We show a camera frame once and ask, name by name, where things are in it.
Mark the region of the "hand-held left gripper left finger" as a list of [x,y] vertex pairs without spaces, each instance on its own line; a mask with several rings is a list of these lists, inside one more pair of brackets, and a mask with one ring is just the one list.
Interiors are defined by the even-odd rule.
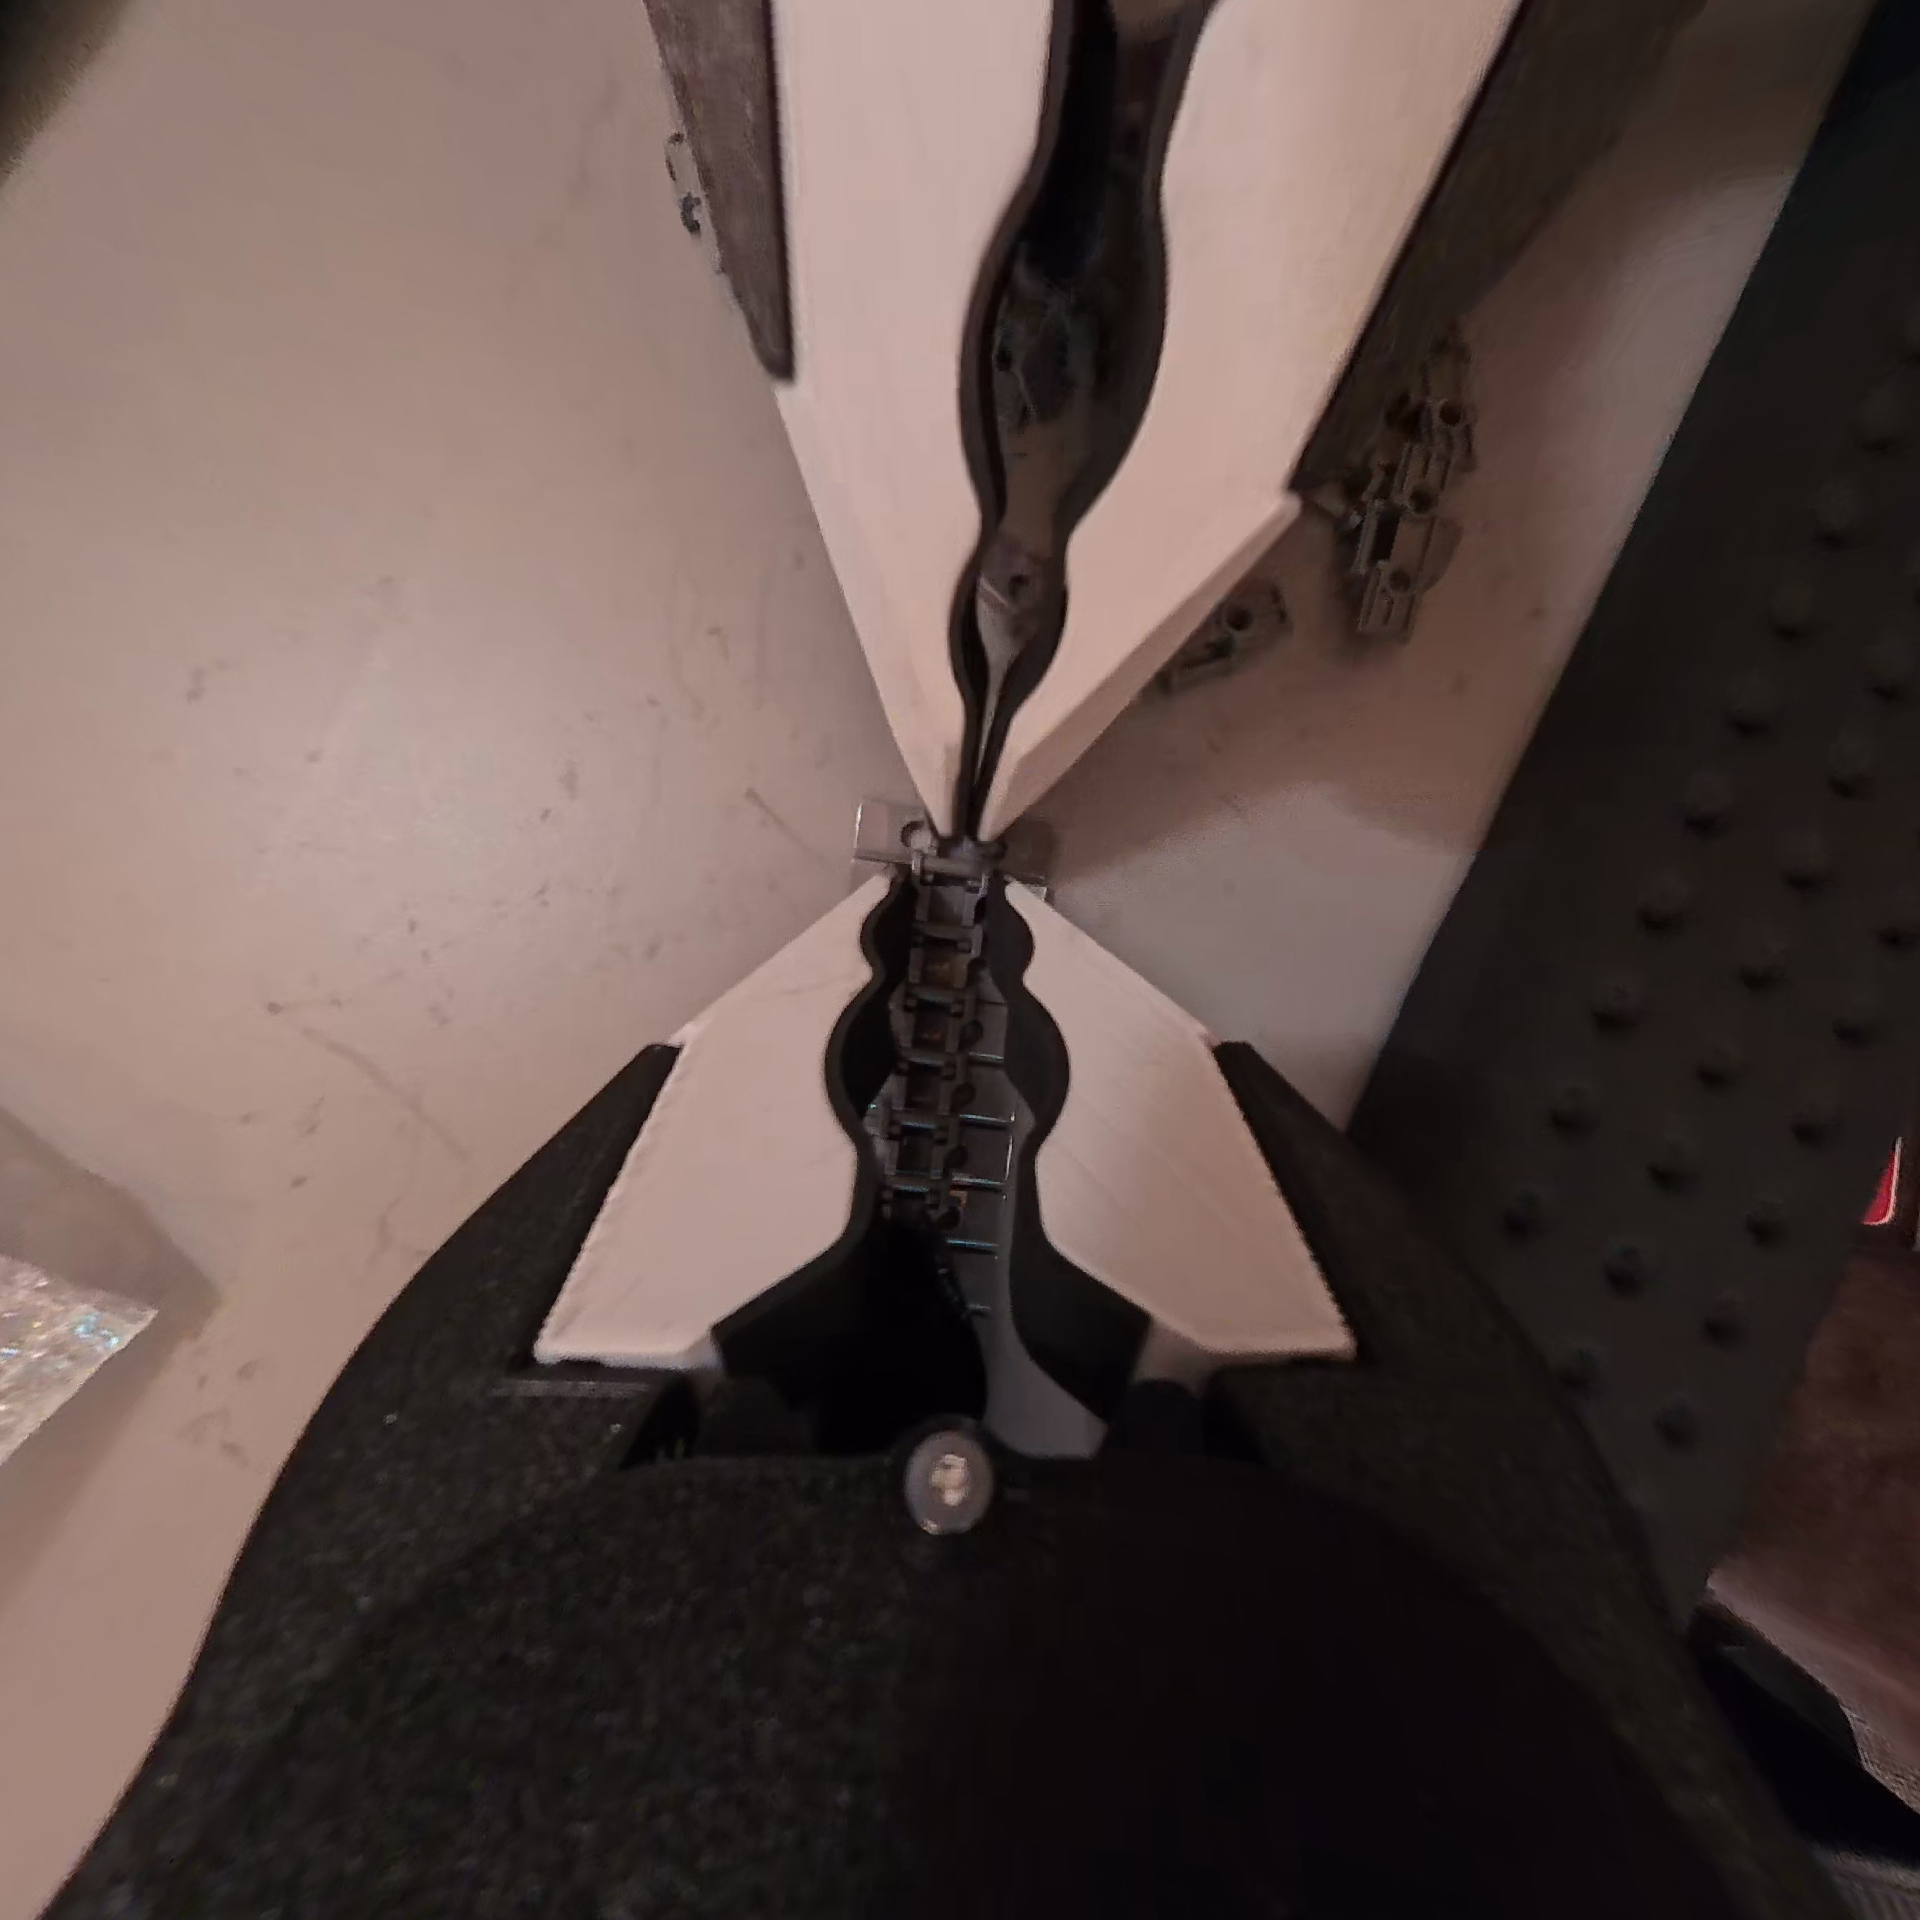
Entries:
[[587,1230],[536,1362],[719,1374],[719,1330],[824,1256],[852,1216],[857,1150],[825,1054],[874,981],[876,875],[684,1024],[654,1109]]

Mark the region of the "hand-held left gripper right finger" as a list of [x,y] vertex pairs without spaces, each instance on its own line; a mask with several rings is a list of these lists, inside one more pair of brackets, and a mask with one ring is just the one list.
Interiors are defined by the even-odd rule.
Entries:
[[1003,989],[1030,1017],[1030,1221],[1012,1310],[1051,1376],[1211,1376],[1351,1360],[1356,1337],[1214,1035],[1019,882]]

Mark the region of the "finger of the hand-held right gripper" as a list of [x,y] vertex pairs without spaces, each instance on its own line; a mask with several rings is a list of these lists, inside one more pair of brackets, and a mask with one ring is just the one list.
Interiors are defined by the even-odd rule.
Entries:
[[1058,142],[1076,11],[771,5],[794,329],[777,407],[938,826],[970,809],[972,589],[1003,506],[993,311]]
[[1159,162],[1159,365],[1068,537],[1064,635],[1007,729],[983,826],[1036,808],[1297,518],[1311,433],[1514,11],[1207,9]]

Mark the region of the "pile of grey track pieces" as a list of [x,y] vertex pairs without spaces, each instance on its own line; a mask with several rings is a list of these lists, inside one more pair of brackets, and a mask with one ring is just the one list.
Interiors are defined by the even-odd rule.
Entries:
[[[1282,493],[1334,518],[1363,634],[1410,623],[1401,607],[1448,565],[1438,499],[1472,466],[1458,296],[1419,289],[1412,247],[1385,277]],[[1146,319],[1161,283],[1128,235],[1017,240],[993,327],[993,405],[1007,501],[977,582],[987,704],[1041,679],[1070,607],[1068,546],[1140,437],[1164,322]]]

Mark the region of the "grey desk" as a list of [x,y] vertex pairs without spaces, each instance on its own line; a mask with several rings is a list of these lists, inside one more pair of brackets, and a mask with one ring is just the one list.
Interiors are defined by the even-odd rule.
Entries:
[[[1066,911],[1342,1115],[1865,5],[1708,5],[1471,315],[1415,639],[1054,793]],[[4,1663],[192,1648],[426,1256],[844,893],[897,744],[640,5],[129,5],[4,179],[4,1247],[160,1315],[4,1470]]]

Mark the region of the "crumpled clear plastic bag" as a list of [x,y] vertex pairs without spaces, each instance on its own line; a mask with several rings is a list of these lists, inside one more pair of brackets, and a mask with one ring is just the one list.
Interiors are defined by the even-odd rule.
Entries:
[[148,1303],[3,1261],[3,1462],[156,1318]]

